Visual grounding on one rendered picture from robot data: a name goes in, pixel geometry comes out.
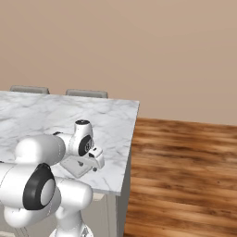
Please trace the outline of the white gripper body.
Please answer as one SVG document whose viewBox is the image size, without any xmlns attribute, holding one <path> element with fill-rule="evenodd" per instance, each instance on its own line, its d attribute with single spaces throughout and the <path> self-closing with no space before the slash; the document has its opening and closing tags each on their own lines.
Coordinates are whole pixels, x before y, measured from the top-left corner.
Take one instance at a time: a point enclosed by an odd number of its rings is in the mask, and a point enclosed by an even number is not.
<svg viewBox="0 0 237 237">
<path fill-rule="evenodd" d="M 89 159 L 81 156 L 68 156 L 60 162 L 60 165 L 75 178 L 82 177 L 93 167 Z"/>
</svg>

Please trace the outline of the white marble kitchen island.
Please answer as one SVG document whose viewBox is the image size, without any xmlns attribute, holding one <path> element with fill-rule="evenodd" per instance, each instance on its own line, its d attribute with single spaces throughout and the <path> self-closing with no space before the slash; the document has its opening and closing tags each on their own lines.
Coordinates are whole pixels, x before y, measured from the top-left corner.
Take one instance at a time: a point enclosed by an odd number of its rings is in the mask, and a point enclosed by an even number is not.
<svg viewBox="0 0 237 237">
<path fill-rule="evenodd" d="M 94 141 L 104 151 L 105 166 L 80 178 L 104 198 L 82 215 L 95 237 L 123 237 L 130 197 L 131 141 L 139 103 L 131 100 L 0 91 L 0 160 L 15 160 L 17 143 L 26 136 L 72 133 L 87 119 Z"/>
</svg>

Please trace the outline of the grey chair back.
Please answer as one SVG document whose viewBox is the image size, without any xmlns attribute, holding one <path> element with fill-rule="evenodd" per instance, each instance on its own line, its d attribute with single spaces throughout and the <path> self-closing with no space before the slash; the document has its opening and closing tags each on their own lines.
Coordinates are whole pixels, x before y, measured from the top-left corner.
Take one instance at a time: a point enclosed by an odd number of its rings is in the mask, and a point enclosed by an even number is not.
<svg viewBox="0 0 237 237">
<path fill-rule="evenodd" d="M 18 93 L 50 94 L 49 89 L 46 87 L 35 87 L 35 86 L 24 86 L 24 85 L 12 85 L 10 87 L 10 91 Z"/>
<path fill-rule="evenodd" d="M 88 91 L 88 90 L 78 90 L 78 89 L 67 89 L 66 95 L 95 97 L 95 98 L 108 98 L 108 93 L 104 91 Z"/>
</svg>

